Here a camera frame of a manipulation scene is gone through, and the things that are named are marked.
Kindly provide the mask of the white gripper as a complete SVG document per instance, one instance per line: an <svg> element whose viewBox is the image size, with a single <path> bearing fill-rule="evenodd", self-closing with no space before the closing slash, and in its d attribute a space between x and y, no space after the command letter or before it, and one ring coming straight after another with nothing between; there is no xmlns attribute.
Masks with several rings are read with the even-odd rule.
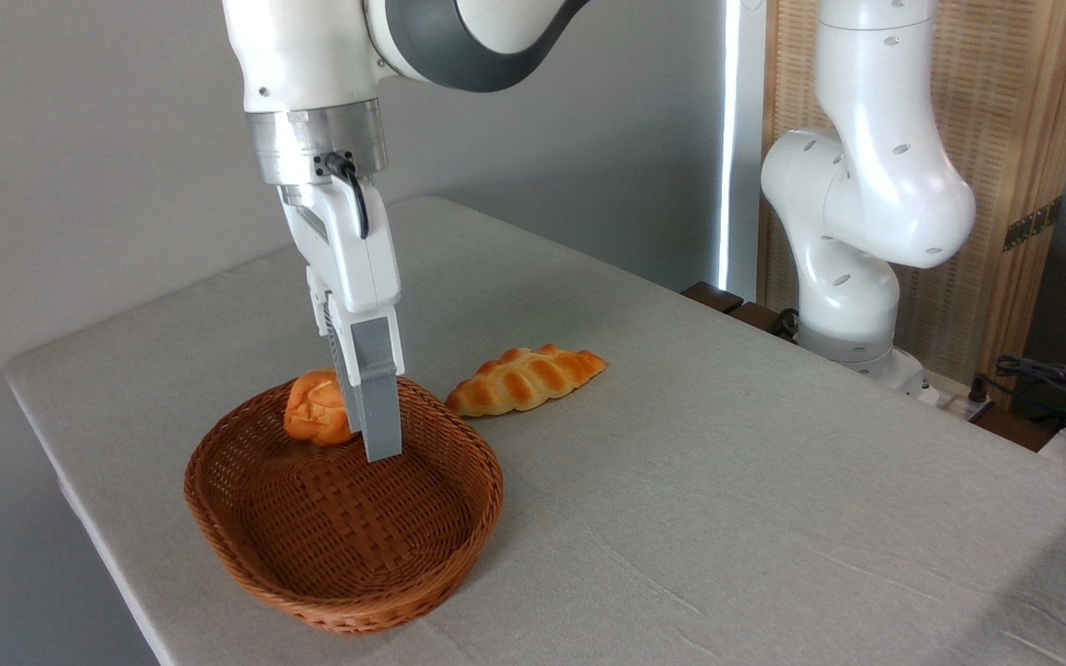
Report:
<svg viewBox="0 0 1066 666"><path fill-rule="evenodd" d="M368 462L393 458L403 452L397 381L403 356L391 307L401 298L401 277L379 192L367 179L335 177L282 185L279 193L310 265L314 325L329 338L350 427L361 435Z"/></svg>

